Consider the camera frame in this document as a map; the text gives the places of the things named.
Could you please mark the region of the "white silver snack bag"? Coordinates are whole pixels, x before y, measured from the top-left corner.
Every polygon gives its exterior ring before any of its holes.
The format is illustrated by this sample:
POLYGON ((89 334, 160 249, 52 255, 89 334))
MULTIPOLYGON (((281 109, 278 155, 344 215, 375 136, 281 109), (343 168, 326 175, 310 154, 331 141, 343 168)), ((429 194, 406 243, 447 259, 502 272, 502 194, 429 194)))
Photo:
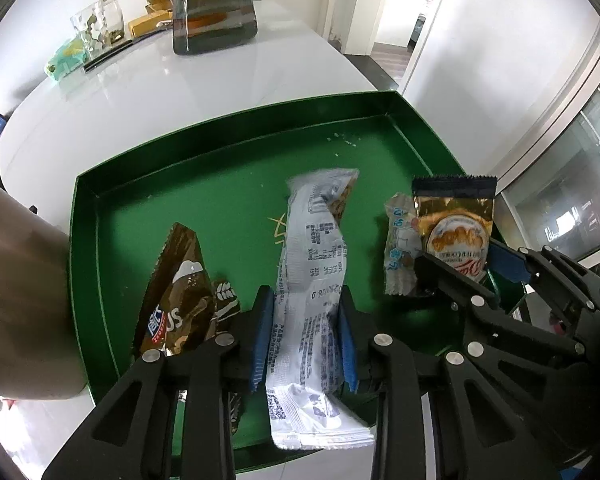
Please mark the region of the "white silver snack bag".
POLYGON ((337 314, 347 271, 340 220, 355 169, 289 180, 285 241, 277 268, 265 392, 272 440, 283 450, 346 450, 373 431, 336 397, 344 383, 337 314))

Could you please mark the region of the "Danisa butter cookies packet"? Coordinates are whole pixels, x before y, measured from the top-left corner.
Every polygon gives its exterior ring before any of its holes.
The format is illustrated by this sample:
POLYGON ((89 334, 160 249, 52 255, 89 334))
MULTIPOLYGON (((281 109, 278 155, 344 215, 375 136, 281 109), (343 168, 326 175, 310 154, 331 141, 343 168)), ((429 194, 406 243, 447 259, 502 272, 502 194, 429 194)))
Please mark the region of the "Danisa butter cookies packet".
POLYGON ((486 274, 498 179, 490 176, 415 178, 412 195, 422 250, 471 281, 486 274))

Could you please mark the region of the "small clear candy packet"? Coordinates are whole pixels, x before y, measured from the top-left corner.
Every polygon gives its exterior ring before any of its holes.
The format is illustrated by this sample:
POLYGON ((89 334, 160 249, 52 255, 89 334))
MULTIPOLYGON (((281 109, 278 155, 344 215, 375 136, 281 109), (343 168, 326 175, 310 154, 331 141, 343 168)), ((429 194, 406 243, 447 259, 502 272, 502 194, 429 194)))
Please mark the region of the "small clear candy packet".
POLYGON ((406 296, 416 285, 415 259, 422 253, 414 200, 396 193, 385 203, 388 235, 385 246, 385 294, 406 296))

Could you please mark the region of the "brown chocolate snack bag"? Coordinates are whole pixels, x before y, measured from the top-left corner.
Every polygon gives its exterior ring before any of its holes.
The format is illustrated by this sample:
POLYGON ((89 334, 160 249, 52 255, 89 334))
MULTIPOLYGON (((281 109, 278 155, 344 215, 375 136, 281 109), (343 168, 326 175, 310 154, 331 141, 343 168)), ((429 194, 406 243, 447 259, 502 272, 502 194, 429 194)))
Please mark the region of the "brown chocolate snack bag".
POLYGON ((197 233, 175 222, 140 305, 132 355, 158 350, 177 356, 193 350, 225 332, 228 320, 241 310, 232 284, 210 278, 197 233))

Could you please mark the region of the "rose gold trash bin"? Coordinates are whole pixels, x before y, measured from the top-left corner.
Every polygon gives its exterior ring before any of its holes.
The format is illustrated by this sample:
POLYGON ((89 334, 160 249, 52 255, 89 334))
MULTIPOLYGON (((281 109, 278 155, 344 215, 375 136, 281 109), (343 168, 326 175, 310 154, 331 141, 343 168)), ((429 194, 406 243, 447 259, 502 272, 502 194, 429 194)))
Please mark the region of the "rose gold trash bin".
POLYGON ((0 396, 53 400, 86 385, 69 304, 66 233, 0 188, 0 396))

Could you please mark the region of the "green tray box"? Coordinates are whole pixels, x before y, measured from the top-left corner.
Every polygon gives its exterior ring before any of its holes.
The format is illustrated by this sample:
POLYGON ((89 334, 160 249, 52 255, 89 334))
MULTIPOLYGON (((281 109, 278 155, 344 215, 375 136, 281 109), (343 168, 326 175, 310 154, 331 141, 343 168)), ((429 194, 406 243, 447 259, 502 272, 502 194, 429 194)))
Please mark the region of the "green tray box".
POLYGON ((460 174, 440 136, 394 92, 319 96, 200 122, 80 174, 70 220, 69 292, 95 401, 132 365, 133 336, 152 269, 174 223, 192 229, 214 278, 250 307, 273 285, 288 181, 352 168, 343 216, 346 282, 360 310, 379 313, 384 205, 414 178, 460 174))

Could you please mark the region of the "black tray under jar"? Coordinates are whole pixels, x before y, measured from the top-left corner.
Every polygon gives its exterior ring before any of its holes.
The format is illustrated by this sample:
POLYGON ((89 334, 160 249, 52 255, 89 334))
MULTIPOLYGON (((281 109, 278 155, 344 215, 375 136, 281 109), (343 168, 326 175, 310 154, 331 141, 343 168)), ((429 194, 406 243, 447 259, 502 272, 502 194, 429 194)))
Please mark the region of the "black tray under jar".
POLYGON ((146 32, 146 34, 122 41, 121 44, 118 44, 117 46, 112 47, 111 49, 107 50, 106 52, 102 52, 101 54, 97 55, 96 58, 93 58, 91 61, 86 62, 83 65, 84 72, 89 72, 93 68, 95 68, 99 65, 102 65, 103 62, 110 60, 110 58, 113 58, 114 56, 118 55, 119 53, 123 52, 124 50, 129 49, 130 47, 134 47, 137 44, 139 44, 140 42, 142 42, 146 39, 152 38, 153 36, 162 34, 163 32, 166 32, 167 30, 168 29, 166 27, 158 27, 158 28, 152 30, 151 32, 146 32))

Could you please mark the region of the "mint green tissue pack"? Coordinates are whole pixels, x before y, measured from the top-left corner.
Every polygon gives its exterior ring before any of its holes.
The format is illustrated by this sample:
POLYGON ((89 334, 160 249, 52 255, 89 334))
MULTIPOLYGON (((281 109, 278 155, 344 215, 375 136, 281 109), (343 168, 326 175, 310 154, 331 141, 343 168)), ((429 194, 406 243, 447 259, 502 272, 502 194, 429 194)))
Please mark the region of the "mint green tissue pack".
POLYGON ((45 73, 53 80, 60 81, 88 61, 84 43, 79 36, 66 41, 47 62, 45 73))

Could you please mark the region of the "dark glass pitcher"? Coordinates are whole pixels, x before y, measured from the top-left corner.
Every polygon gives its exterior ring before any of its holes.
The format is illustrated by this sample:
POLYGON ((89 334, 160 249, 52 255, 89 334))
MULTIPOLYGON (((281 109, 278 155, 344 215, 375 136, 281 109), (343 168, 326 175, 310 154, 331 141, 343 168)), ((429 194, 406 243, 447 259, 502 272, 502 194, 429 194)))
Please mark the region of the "dark glass pitcher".
POLYGON ((173 0, 172 38, 177 55, 236 47, 257 32, 253 0, 173 0))

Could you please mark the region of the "clear glass jar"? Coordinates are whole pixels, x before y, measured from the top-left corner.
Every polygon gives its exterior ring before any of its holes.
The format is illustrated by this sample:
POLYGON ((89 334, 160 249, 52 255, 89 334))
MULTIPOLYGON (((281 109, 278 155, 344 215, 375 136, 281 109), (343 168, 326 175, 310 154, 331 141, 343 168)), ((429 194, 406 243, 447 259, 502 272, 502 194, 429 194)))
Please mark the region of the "clear glass jar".
POLYGON ((94 60, 125 37, 118 0, 97 0, 74 14, 71 24, 80 37, 87 59, 94 60))

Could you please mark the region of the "yellow box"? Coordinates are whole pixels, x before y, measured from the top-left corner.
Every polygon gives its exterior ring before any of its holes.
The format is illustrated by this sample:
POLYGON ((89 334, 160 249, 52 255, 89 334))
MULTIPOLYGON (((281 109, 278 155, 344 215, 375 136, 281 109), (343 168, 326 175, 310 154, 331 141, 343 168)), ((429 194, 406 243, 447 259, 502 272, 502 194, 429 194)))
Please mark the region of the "yellow box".
POLYGON ((140 18, 134 18, 134 20, 129 21, 129 33, 133 38, 143 36, 156 29, 160 24, 170 24, 171 21, 171 11, 161 10, 150 12, 140 18))

